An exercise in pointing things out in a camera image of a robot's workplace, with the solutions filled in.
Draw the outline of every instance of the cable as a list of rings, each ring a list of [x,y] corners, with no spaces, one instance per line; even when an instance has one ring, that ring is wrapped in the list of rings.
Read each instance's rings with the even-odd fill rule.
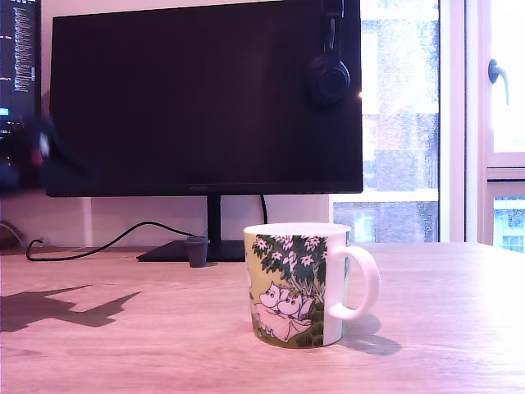
[[[0,227],[6,228],[16,238],[16,240],[18,241],[20,245],[24,244],[24,242],[22,242],[21,237],[18,234],[16,234],[16,231],[10,228],[7,224],[0,222]]]
[[[262,204],[262,215],[264,217],[264,224],[268,224],[268,210],[266,208],[266,200],[264,199],[264,195],[261,196],[261,204]]]
[[[179,231],[179,230],[176,230],[175,228],[172,228],[172,227],[169,227],[169,226],[166,226],[165,224],[161,224],[161,223],[157,223],[157,222],[149,222],[149,221],[146,221],[146,222],[140,222],[138,224],[135,224],[133,227],[129,228],[128,230],[124,231],[122,234],[120,234],[117,238],[115,238],[113,241],[109,242],[108,244],[105,244],[104,246],[101,246],[95,250],[91,250],[90,252],[85,252],[85,253],[82,253],[82,254],[76,254],[74,256],[68,256],[68,257],[31,257],[31,246],[33,246],[33,244],[35,242],[38,242],[40,244],[43,244],[43,241],[42,240],[32,240],[30,242],[30,244],[27,246],[27,250],[25,251],[25,257],[29,260],[29,261],[66,261],[66,260],[72,260],[72,259],[80,259],[81,257],[85,257],[85,256],[89,256],[91,254],[95,254],[95,253],[98,253],[100,252],[101,250],[104,250],[106,248],[108,248],[109,246],[113,245],[114,243],[118,242],[120,239],[122,239],[124,236],[127,236],[130,232],[132,232],[135,228],[137,227],[140,227],[140,226],[144,226],[146,224],[151,224],[153,226],[158,226],[158,227],[162,227],[162,228],[165,228],[169,231],[173,231],[173,232],[176,232],[177,234],[181,234],[183,236],[195,236],[194,234],[191,234],[189,232],[184,232],[184,231]]]

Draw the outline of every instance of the wooden desk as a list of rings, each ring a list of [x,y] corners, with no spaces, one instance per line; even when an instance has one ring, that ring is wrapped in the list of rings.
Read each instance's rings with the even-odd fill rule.
[[[525,392],[524,256],[473,244],[367,248],[382,275],[376,308],[313,350],[253,335],[243,263],[3,256],[2,394]]]

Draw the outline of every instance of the headphone ear cup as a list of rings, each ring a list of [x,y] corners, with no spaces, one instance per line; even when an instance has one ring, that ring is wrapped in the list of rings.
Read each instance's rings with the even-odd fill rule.
[[[308,93],[317,104],[336,104],[349,90],[348,69],[342,61],[333,56],[316,56],[308,65],[307,74]]]

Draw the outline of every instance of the mug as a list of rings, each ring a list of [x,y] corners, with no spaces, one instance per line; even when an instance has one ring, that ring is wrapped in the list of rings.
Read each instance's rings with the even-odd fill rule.
[[[376,303],[380,278],[374,258],[349,245],[350,227],[297,222],[246,227],[244,250],[255,336],[275,346],[311,348],[341,339],[343,321]],[[361,267],[365,295],[346,305],[350,257]]]

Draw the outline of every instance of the black headphones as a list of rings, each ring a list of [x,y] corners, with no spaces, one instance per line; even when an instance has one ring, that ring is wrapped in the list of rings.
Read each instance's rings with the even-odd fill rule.
[[[308,64],[307,84],[315,104],[331,106],[340,102],[350,87],[350,74],[341,61],[341,21],[344,0],[321,0],[323,51]]]

